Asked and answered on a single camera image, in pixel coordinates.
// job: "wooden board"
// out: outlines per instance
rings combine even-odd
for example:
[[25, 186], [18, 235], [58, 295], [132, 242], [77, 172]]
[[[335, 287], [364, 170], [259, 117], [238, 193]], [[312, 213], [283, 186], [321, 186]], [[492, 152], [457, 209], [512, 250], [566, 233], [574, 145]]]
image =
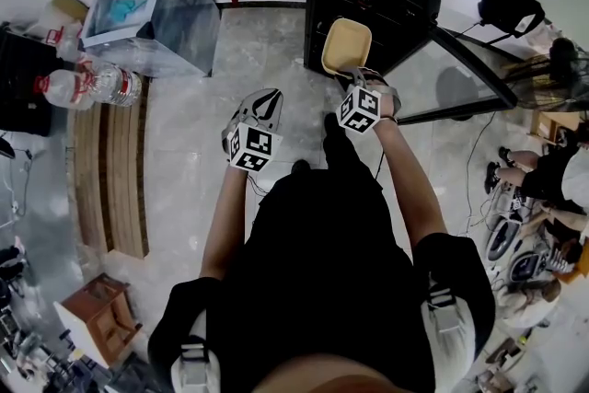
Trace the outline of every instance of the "wooden board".
[[144, 205], [144, 133], [149, 84], [132, 107], [95, 104], [70, 114], [75, 199], [82, 241], [105, 253], [149, 253]]
[[139, 259], [149, 253], [143, 185], [148, 87], [144, 82], [142, 96], [132, 107], [110, 107], [108, 119], [107, 182], [113, 248]]
[[100, 252], [107, 252], [111, 248], [105, 235], [98, 158], [101, 112], [101, 105], [94, 104], [90, 110], [79, 111], [73, 116], [75, 197], [82, 241]]
[[578, 111], [542, 111], [542, 113], [559, 125], [568, 128], [569, 130], [576, 132], [579, 129], [581, 114]]
[[52, 0], [52, 5], [64, 12], [68, 17], [84, 23], [88, 7], [81, 0]]

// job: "plastic water bottle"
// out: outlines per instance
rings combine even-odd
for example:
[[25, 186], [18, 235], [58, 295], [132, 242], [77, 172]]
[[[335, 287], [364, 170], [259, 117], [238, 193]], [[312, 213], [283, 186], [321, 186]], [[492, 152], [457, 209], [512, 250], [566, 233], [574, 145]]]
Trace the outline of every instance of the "plastic water bottle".
[[103, 64], [94, 73], [90, 97], [96, 102], [130, 107], [141, 95], [141, 78], [114, 64]]
[[88, 94], [92, 75], [58, 69], [47, 77], [39, 77], [35, 90], [43, 93], [49, 103], [72, 110], [88, 110], [94, 100]]

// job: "cable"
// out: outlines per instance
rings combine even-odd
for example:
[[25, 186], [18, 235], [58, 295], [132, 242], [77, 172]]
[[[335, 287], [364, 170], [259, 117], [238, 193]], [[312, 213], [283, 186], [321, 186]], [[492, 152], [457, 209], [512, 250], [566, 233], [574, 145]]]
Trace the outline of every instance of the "cable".
[[[480, 212], [480, 215], [482, 216], [482, 218], [480, 218], [480, 219], [479, 219], [479, 221], [478, 221], [477, 223], [474, 223], [474, 224], [472, 224], [472, 225], [471, 225], [471, 224], [467, 224], [467, 229], [466, 229], [465, 231], [462, 231], [462, 232], [458, 233], [458, 234], [457, 234], [457, 236], [458, 236], [458, 237], [465, 237], [465, 236], [468, 234], [468, 230], [469, 230], [471, 227], [478, 226], [478, 225], [480, 225], [480, 224], [481, 224], [481, 223], [483, 223], [483, 222], [485, 223], [485, 226], [486, 226], [488, 229], [490, 229], [490, 228], [489, 228], [489, 225], [487, 224], [487, 218], [489, 218], [489, 216], [497, 216], [497, 215], [499, 215], [499, 214], [508, 214], [508, 213], [510, 213], [510, 212], [496, 212], [496, 213], [494, 213], [494, 214], [489, 214], [489, 213], [491, 212], [491, 208], [492, 208], [492, 206], [493, 206], [493, 202], [495, 201], [495, 197], [497, 196], [498, 190], [499, 190], [499, 186], [495, 187], [495, 191], [493, 192], [492, 196], [491, 196], [490, 198], [488, 198], [487, 200], [485, 200], [485, 201], [484, 201], [484, 202], [483, 202], [483, 203], [480, 205], [479, 212]], [[491, 204], [489, 205], [489, 210], [487, 210], [487, 213], [483, 214], [483, 213], [482, 213], [482, 207], [483, 207], [483, 206], [485, 206], [485, 204], [487, 204], [488, 202], [491, 202]], [[467, 219], [467, 222], [469, 222], [469, 220], [470, 220], [471, 218], [472, 218], [472, 216], [469, 216], [469, 217], [468, 217], [468, 219]]]
[[16, 220], [7, 221], [6, 223], [4, 223], [3, 225], [0, 226], [0, 229], [2, 229], [3, 227], [6, 227], [8, 225], [13, 225], [16, 222], [17, 222]]
[[470, 219], [472, 218], [472, 205], [470, 204], [470, 192], [468, 191], [468, 182], [469, 182], [468, 166], [470, 164], [470, 159], [472, 158], [472, 155], [475, 153], [475, 149], [477, 149], [477, 144], [479, 143], [480, 137], [482, 136], [483, 133], [485, 133], [485, 130], [487, 128], [489, 128], [489, 125], [493, 121], [493, 118], [495, 118], [495, 115], [496, 114], [497, 114], [497, 112], [494, 111], [493, 114], [491, 115], [491, 119], [487, 122], [487, 124], [485, 126], [483, 126], [482, 130], [480, 130], [479, 137], [477, 138], [477, 141], [475, 141], [475, 144], [472, 146], [472, 151], [470, 151], [470, 156], [468, 156], [468, 161], [467, 161], [467, 203], [468, 203], [468, 219], [467, 219], [467, 229], [465, 231], [466, 235], [468, 235], [469, 223], [470, 223]]
[[378, 163], [378, 169], [376, 170], [375, 180], [378, 179], [378, 174], [380, 174], [380, 168], [383, 166], [383, 159], [385, 158], [385, 151], [382, 152], [380, 155], [380, 162]]
[[471, 31], [472, 29], [474, 29], [477, 25], [480, 25], [480, 22], [478, 21], [477, 23], [475, 23], [473, 26], [468, 27], [467, 29], [465, 29], [464, 31], [457, 33], [455, 35], [455, 39], [460, 38], [462, 35], [464, 35], [467, 31]]
[[30, 178], [30, 170], [33, 167], [33, 161], [25, 162], [23, 164], [23, 170], [27, 172], [27, 176], [25, 177], [25, 186], [22, 191], [22, 212], [17, 211], [17, 215], [22, 218], [27, 214], [27, 190], [29, 189], [29, 178]]
[[[12, 173], [12, 160], [8, 163], [8, 172]], [[10, 201], [13, 202], [15, 200], [15, 191], [12, 190], [12, 186], [8, 185], [8, 182], [6, 182], [6, 169], [2, 170], [2, 180], [4, 181], [4, 186], [10, 192]]]
[[260, 187], [260, 185], [258, 185], [258, 183], [256, 183], [256, 181], [250, 175], [248, 175], [248, 180], [249, 184], [251, 185], [251, 189], [257, 196], [263, 198], [268, 194], [268, 192], [265, 191], [262, 187]]
[[[498, 279], [497, 277], [495, 277], [495, 279], [491, 282], [491, 290], [493, 292], [499, 292], [502, 288], [504, 288], [504, 286], [507, 286], [507, 283], [505, 282], [505, 279], [503, 277], [500, 279]], [[503, 282], [503, 285], [499, 286], [498, 288], [493, 288], [493, 285], [499, 281]]]

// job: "shoe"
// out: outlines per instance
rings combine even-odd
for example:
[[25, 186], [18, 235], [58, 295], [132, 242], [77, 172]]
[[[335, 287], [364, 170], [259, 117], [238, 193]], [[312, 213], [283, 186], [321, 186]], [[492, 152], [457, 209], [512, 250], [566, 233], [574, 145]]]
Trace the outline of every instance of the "shoe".
[[512, 168], [514, 166], [514, 164], [515, 164], [515, 161], [513, 161], [512, 159], [510, 159], [508, 157], [509, 156], [509, 153], [511, 153], [511, 150], [510, 149], [508, 149], [506, 147], [503, 147], [503, 146], [501, 146], [499, 148], [499, 153], [498, 153], [499, 154], [499, 157], [502, 159], [502, 161], [505, 164], [507, 164], [507, 167]]
[[340, 124], [338, 123], [338, 117], [333, 112], [325, 115], [323, 126], [325, 126], [326, 134], [345, 133], [343, 128], [341, 128]]
[[21, 256], [24, 256], [25, 255], [25, 252], [27, 250], [25, 249], [24, 244], [22, 243], [22, 241], [20, 240], [20, 237], [18, 237], [18, 236], [15, 236], [15, 244], [14, 244], [14, 247], [18, 249], [18, 252], [20, 252], [20, 255]]
[[490, 162], [487, 166], [487, 178], [485, 179], [485, 191], [487, 192], [487, 195], [489, 195], [493, 189], [497, 187], [499, 180], [501, 180], [495, 175], [495, 170], [500, 167], [501, 166], [497, 162]]
[[304, 159], [299, 159], [293, 164], [291, 174], [294, 174], [295, 172], [305, 172], [307, 170], [311, 170], [311, 165]]

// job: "white cube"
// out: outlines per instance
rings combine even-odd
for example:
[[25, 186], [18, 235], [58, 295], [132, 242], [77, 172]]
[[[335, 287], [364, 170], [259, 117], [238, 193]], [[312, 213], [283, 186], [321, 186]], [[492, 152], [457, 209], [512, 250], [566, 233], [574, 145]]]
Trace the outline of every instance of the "white cube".
[[364, 134], [380, 120], [380, 93], [356, 86], [336, 114], [340, 126]]
[[283, 138], [240, 123], [229, 138], [229, 163], [234, 168], [260, 172], [278, 152]]

